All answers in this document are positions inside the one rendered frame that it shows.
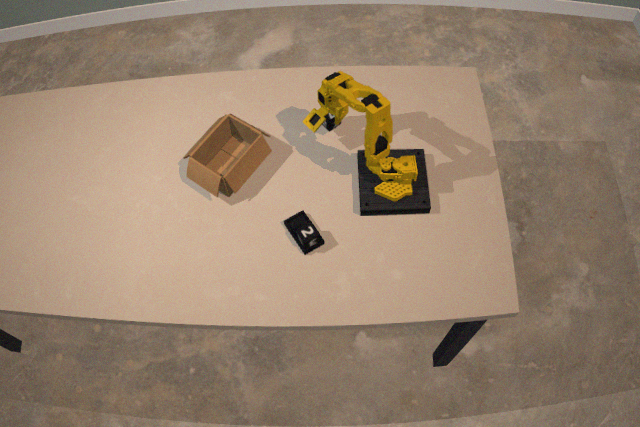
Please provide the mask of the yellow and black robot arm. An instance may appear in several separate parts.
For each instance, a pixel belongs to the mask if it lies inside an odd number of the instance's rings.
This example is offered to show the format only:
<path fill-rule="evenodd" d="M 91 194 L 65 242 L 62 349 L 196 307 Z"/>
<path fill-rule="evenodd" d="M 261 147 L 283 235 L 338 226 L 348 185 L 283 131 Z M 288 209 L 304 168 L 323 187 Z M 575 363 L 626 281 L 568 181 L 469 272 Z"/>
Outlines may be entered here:
<path fill-rule="evenodd" d="M 359 97 L 364 99 L 360 102 L 357 100 Z M 390 115 L 390 101 L 380 92 L 360 84 L 342 71 L 326 77 L 318 89 L 318 100 L 324 107 L 328 107 L 338 99 L 343 100 L 358 112 L 365 112 L 366 109 L 367 124 L 364 133 L 366 166 L 381 180 L 386 181 L 375 187 L 375 194 L 392 201 L 412 195 L 411 183 L 416 174 L 414 157 L 385 158 L 390 154 L 389 143 L 392 142 L 393 121 Z M 381 132 L 382 136 L 379 136 Z M 388 181 L 389 179 L 393 181 Z"/>

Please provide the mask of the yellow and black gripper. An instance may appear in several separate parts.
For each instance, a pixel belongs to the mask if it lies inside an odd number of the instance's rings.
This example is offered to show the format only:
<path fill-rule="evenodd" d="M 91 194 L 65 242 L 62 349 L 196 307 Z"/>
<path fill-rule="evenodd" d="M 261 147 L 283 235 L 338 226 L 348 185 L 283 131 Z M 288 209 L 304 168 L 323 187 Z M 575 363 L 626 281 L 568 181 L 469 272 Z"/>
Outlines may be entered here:
<path fill-rule="evenodd" d="M 335 125 L 338 125 L 348 113 L 348 104 L 341 99 L 338 99 L 326 108 L 319 100 L 318 103 L 321 105 L 321 108 L 318 110 L 314 108 L 303 121 L 314 133 L 326 120 L 325 116 L 327 114 L 335 115 Z"/>

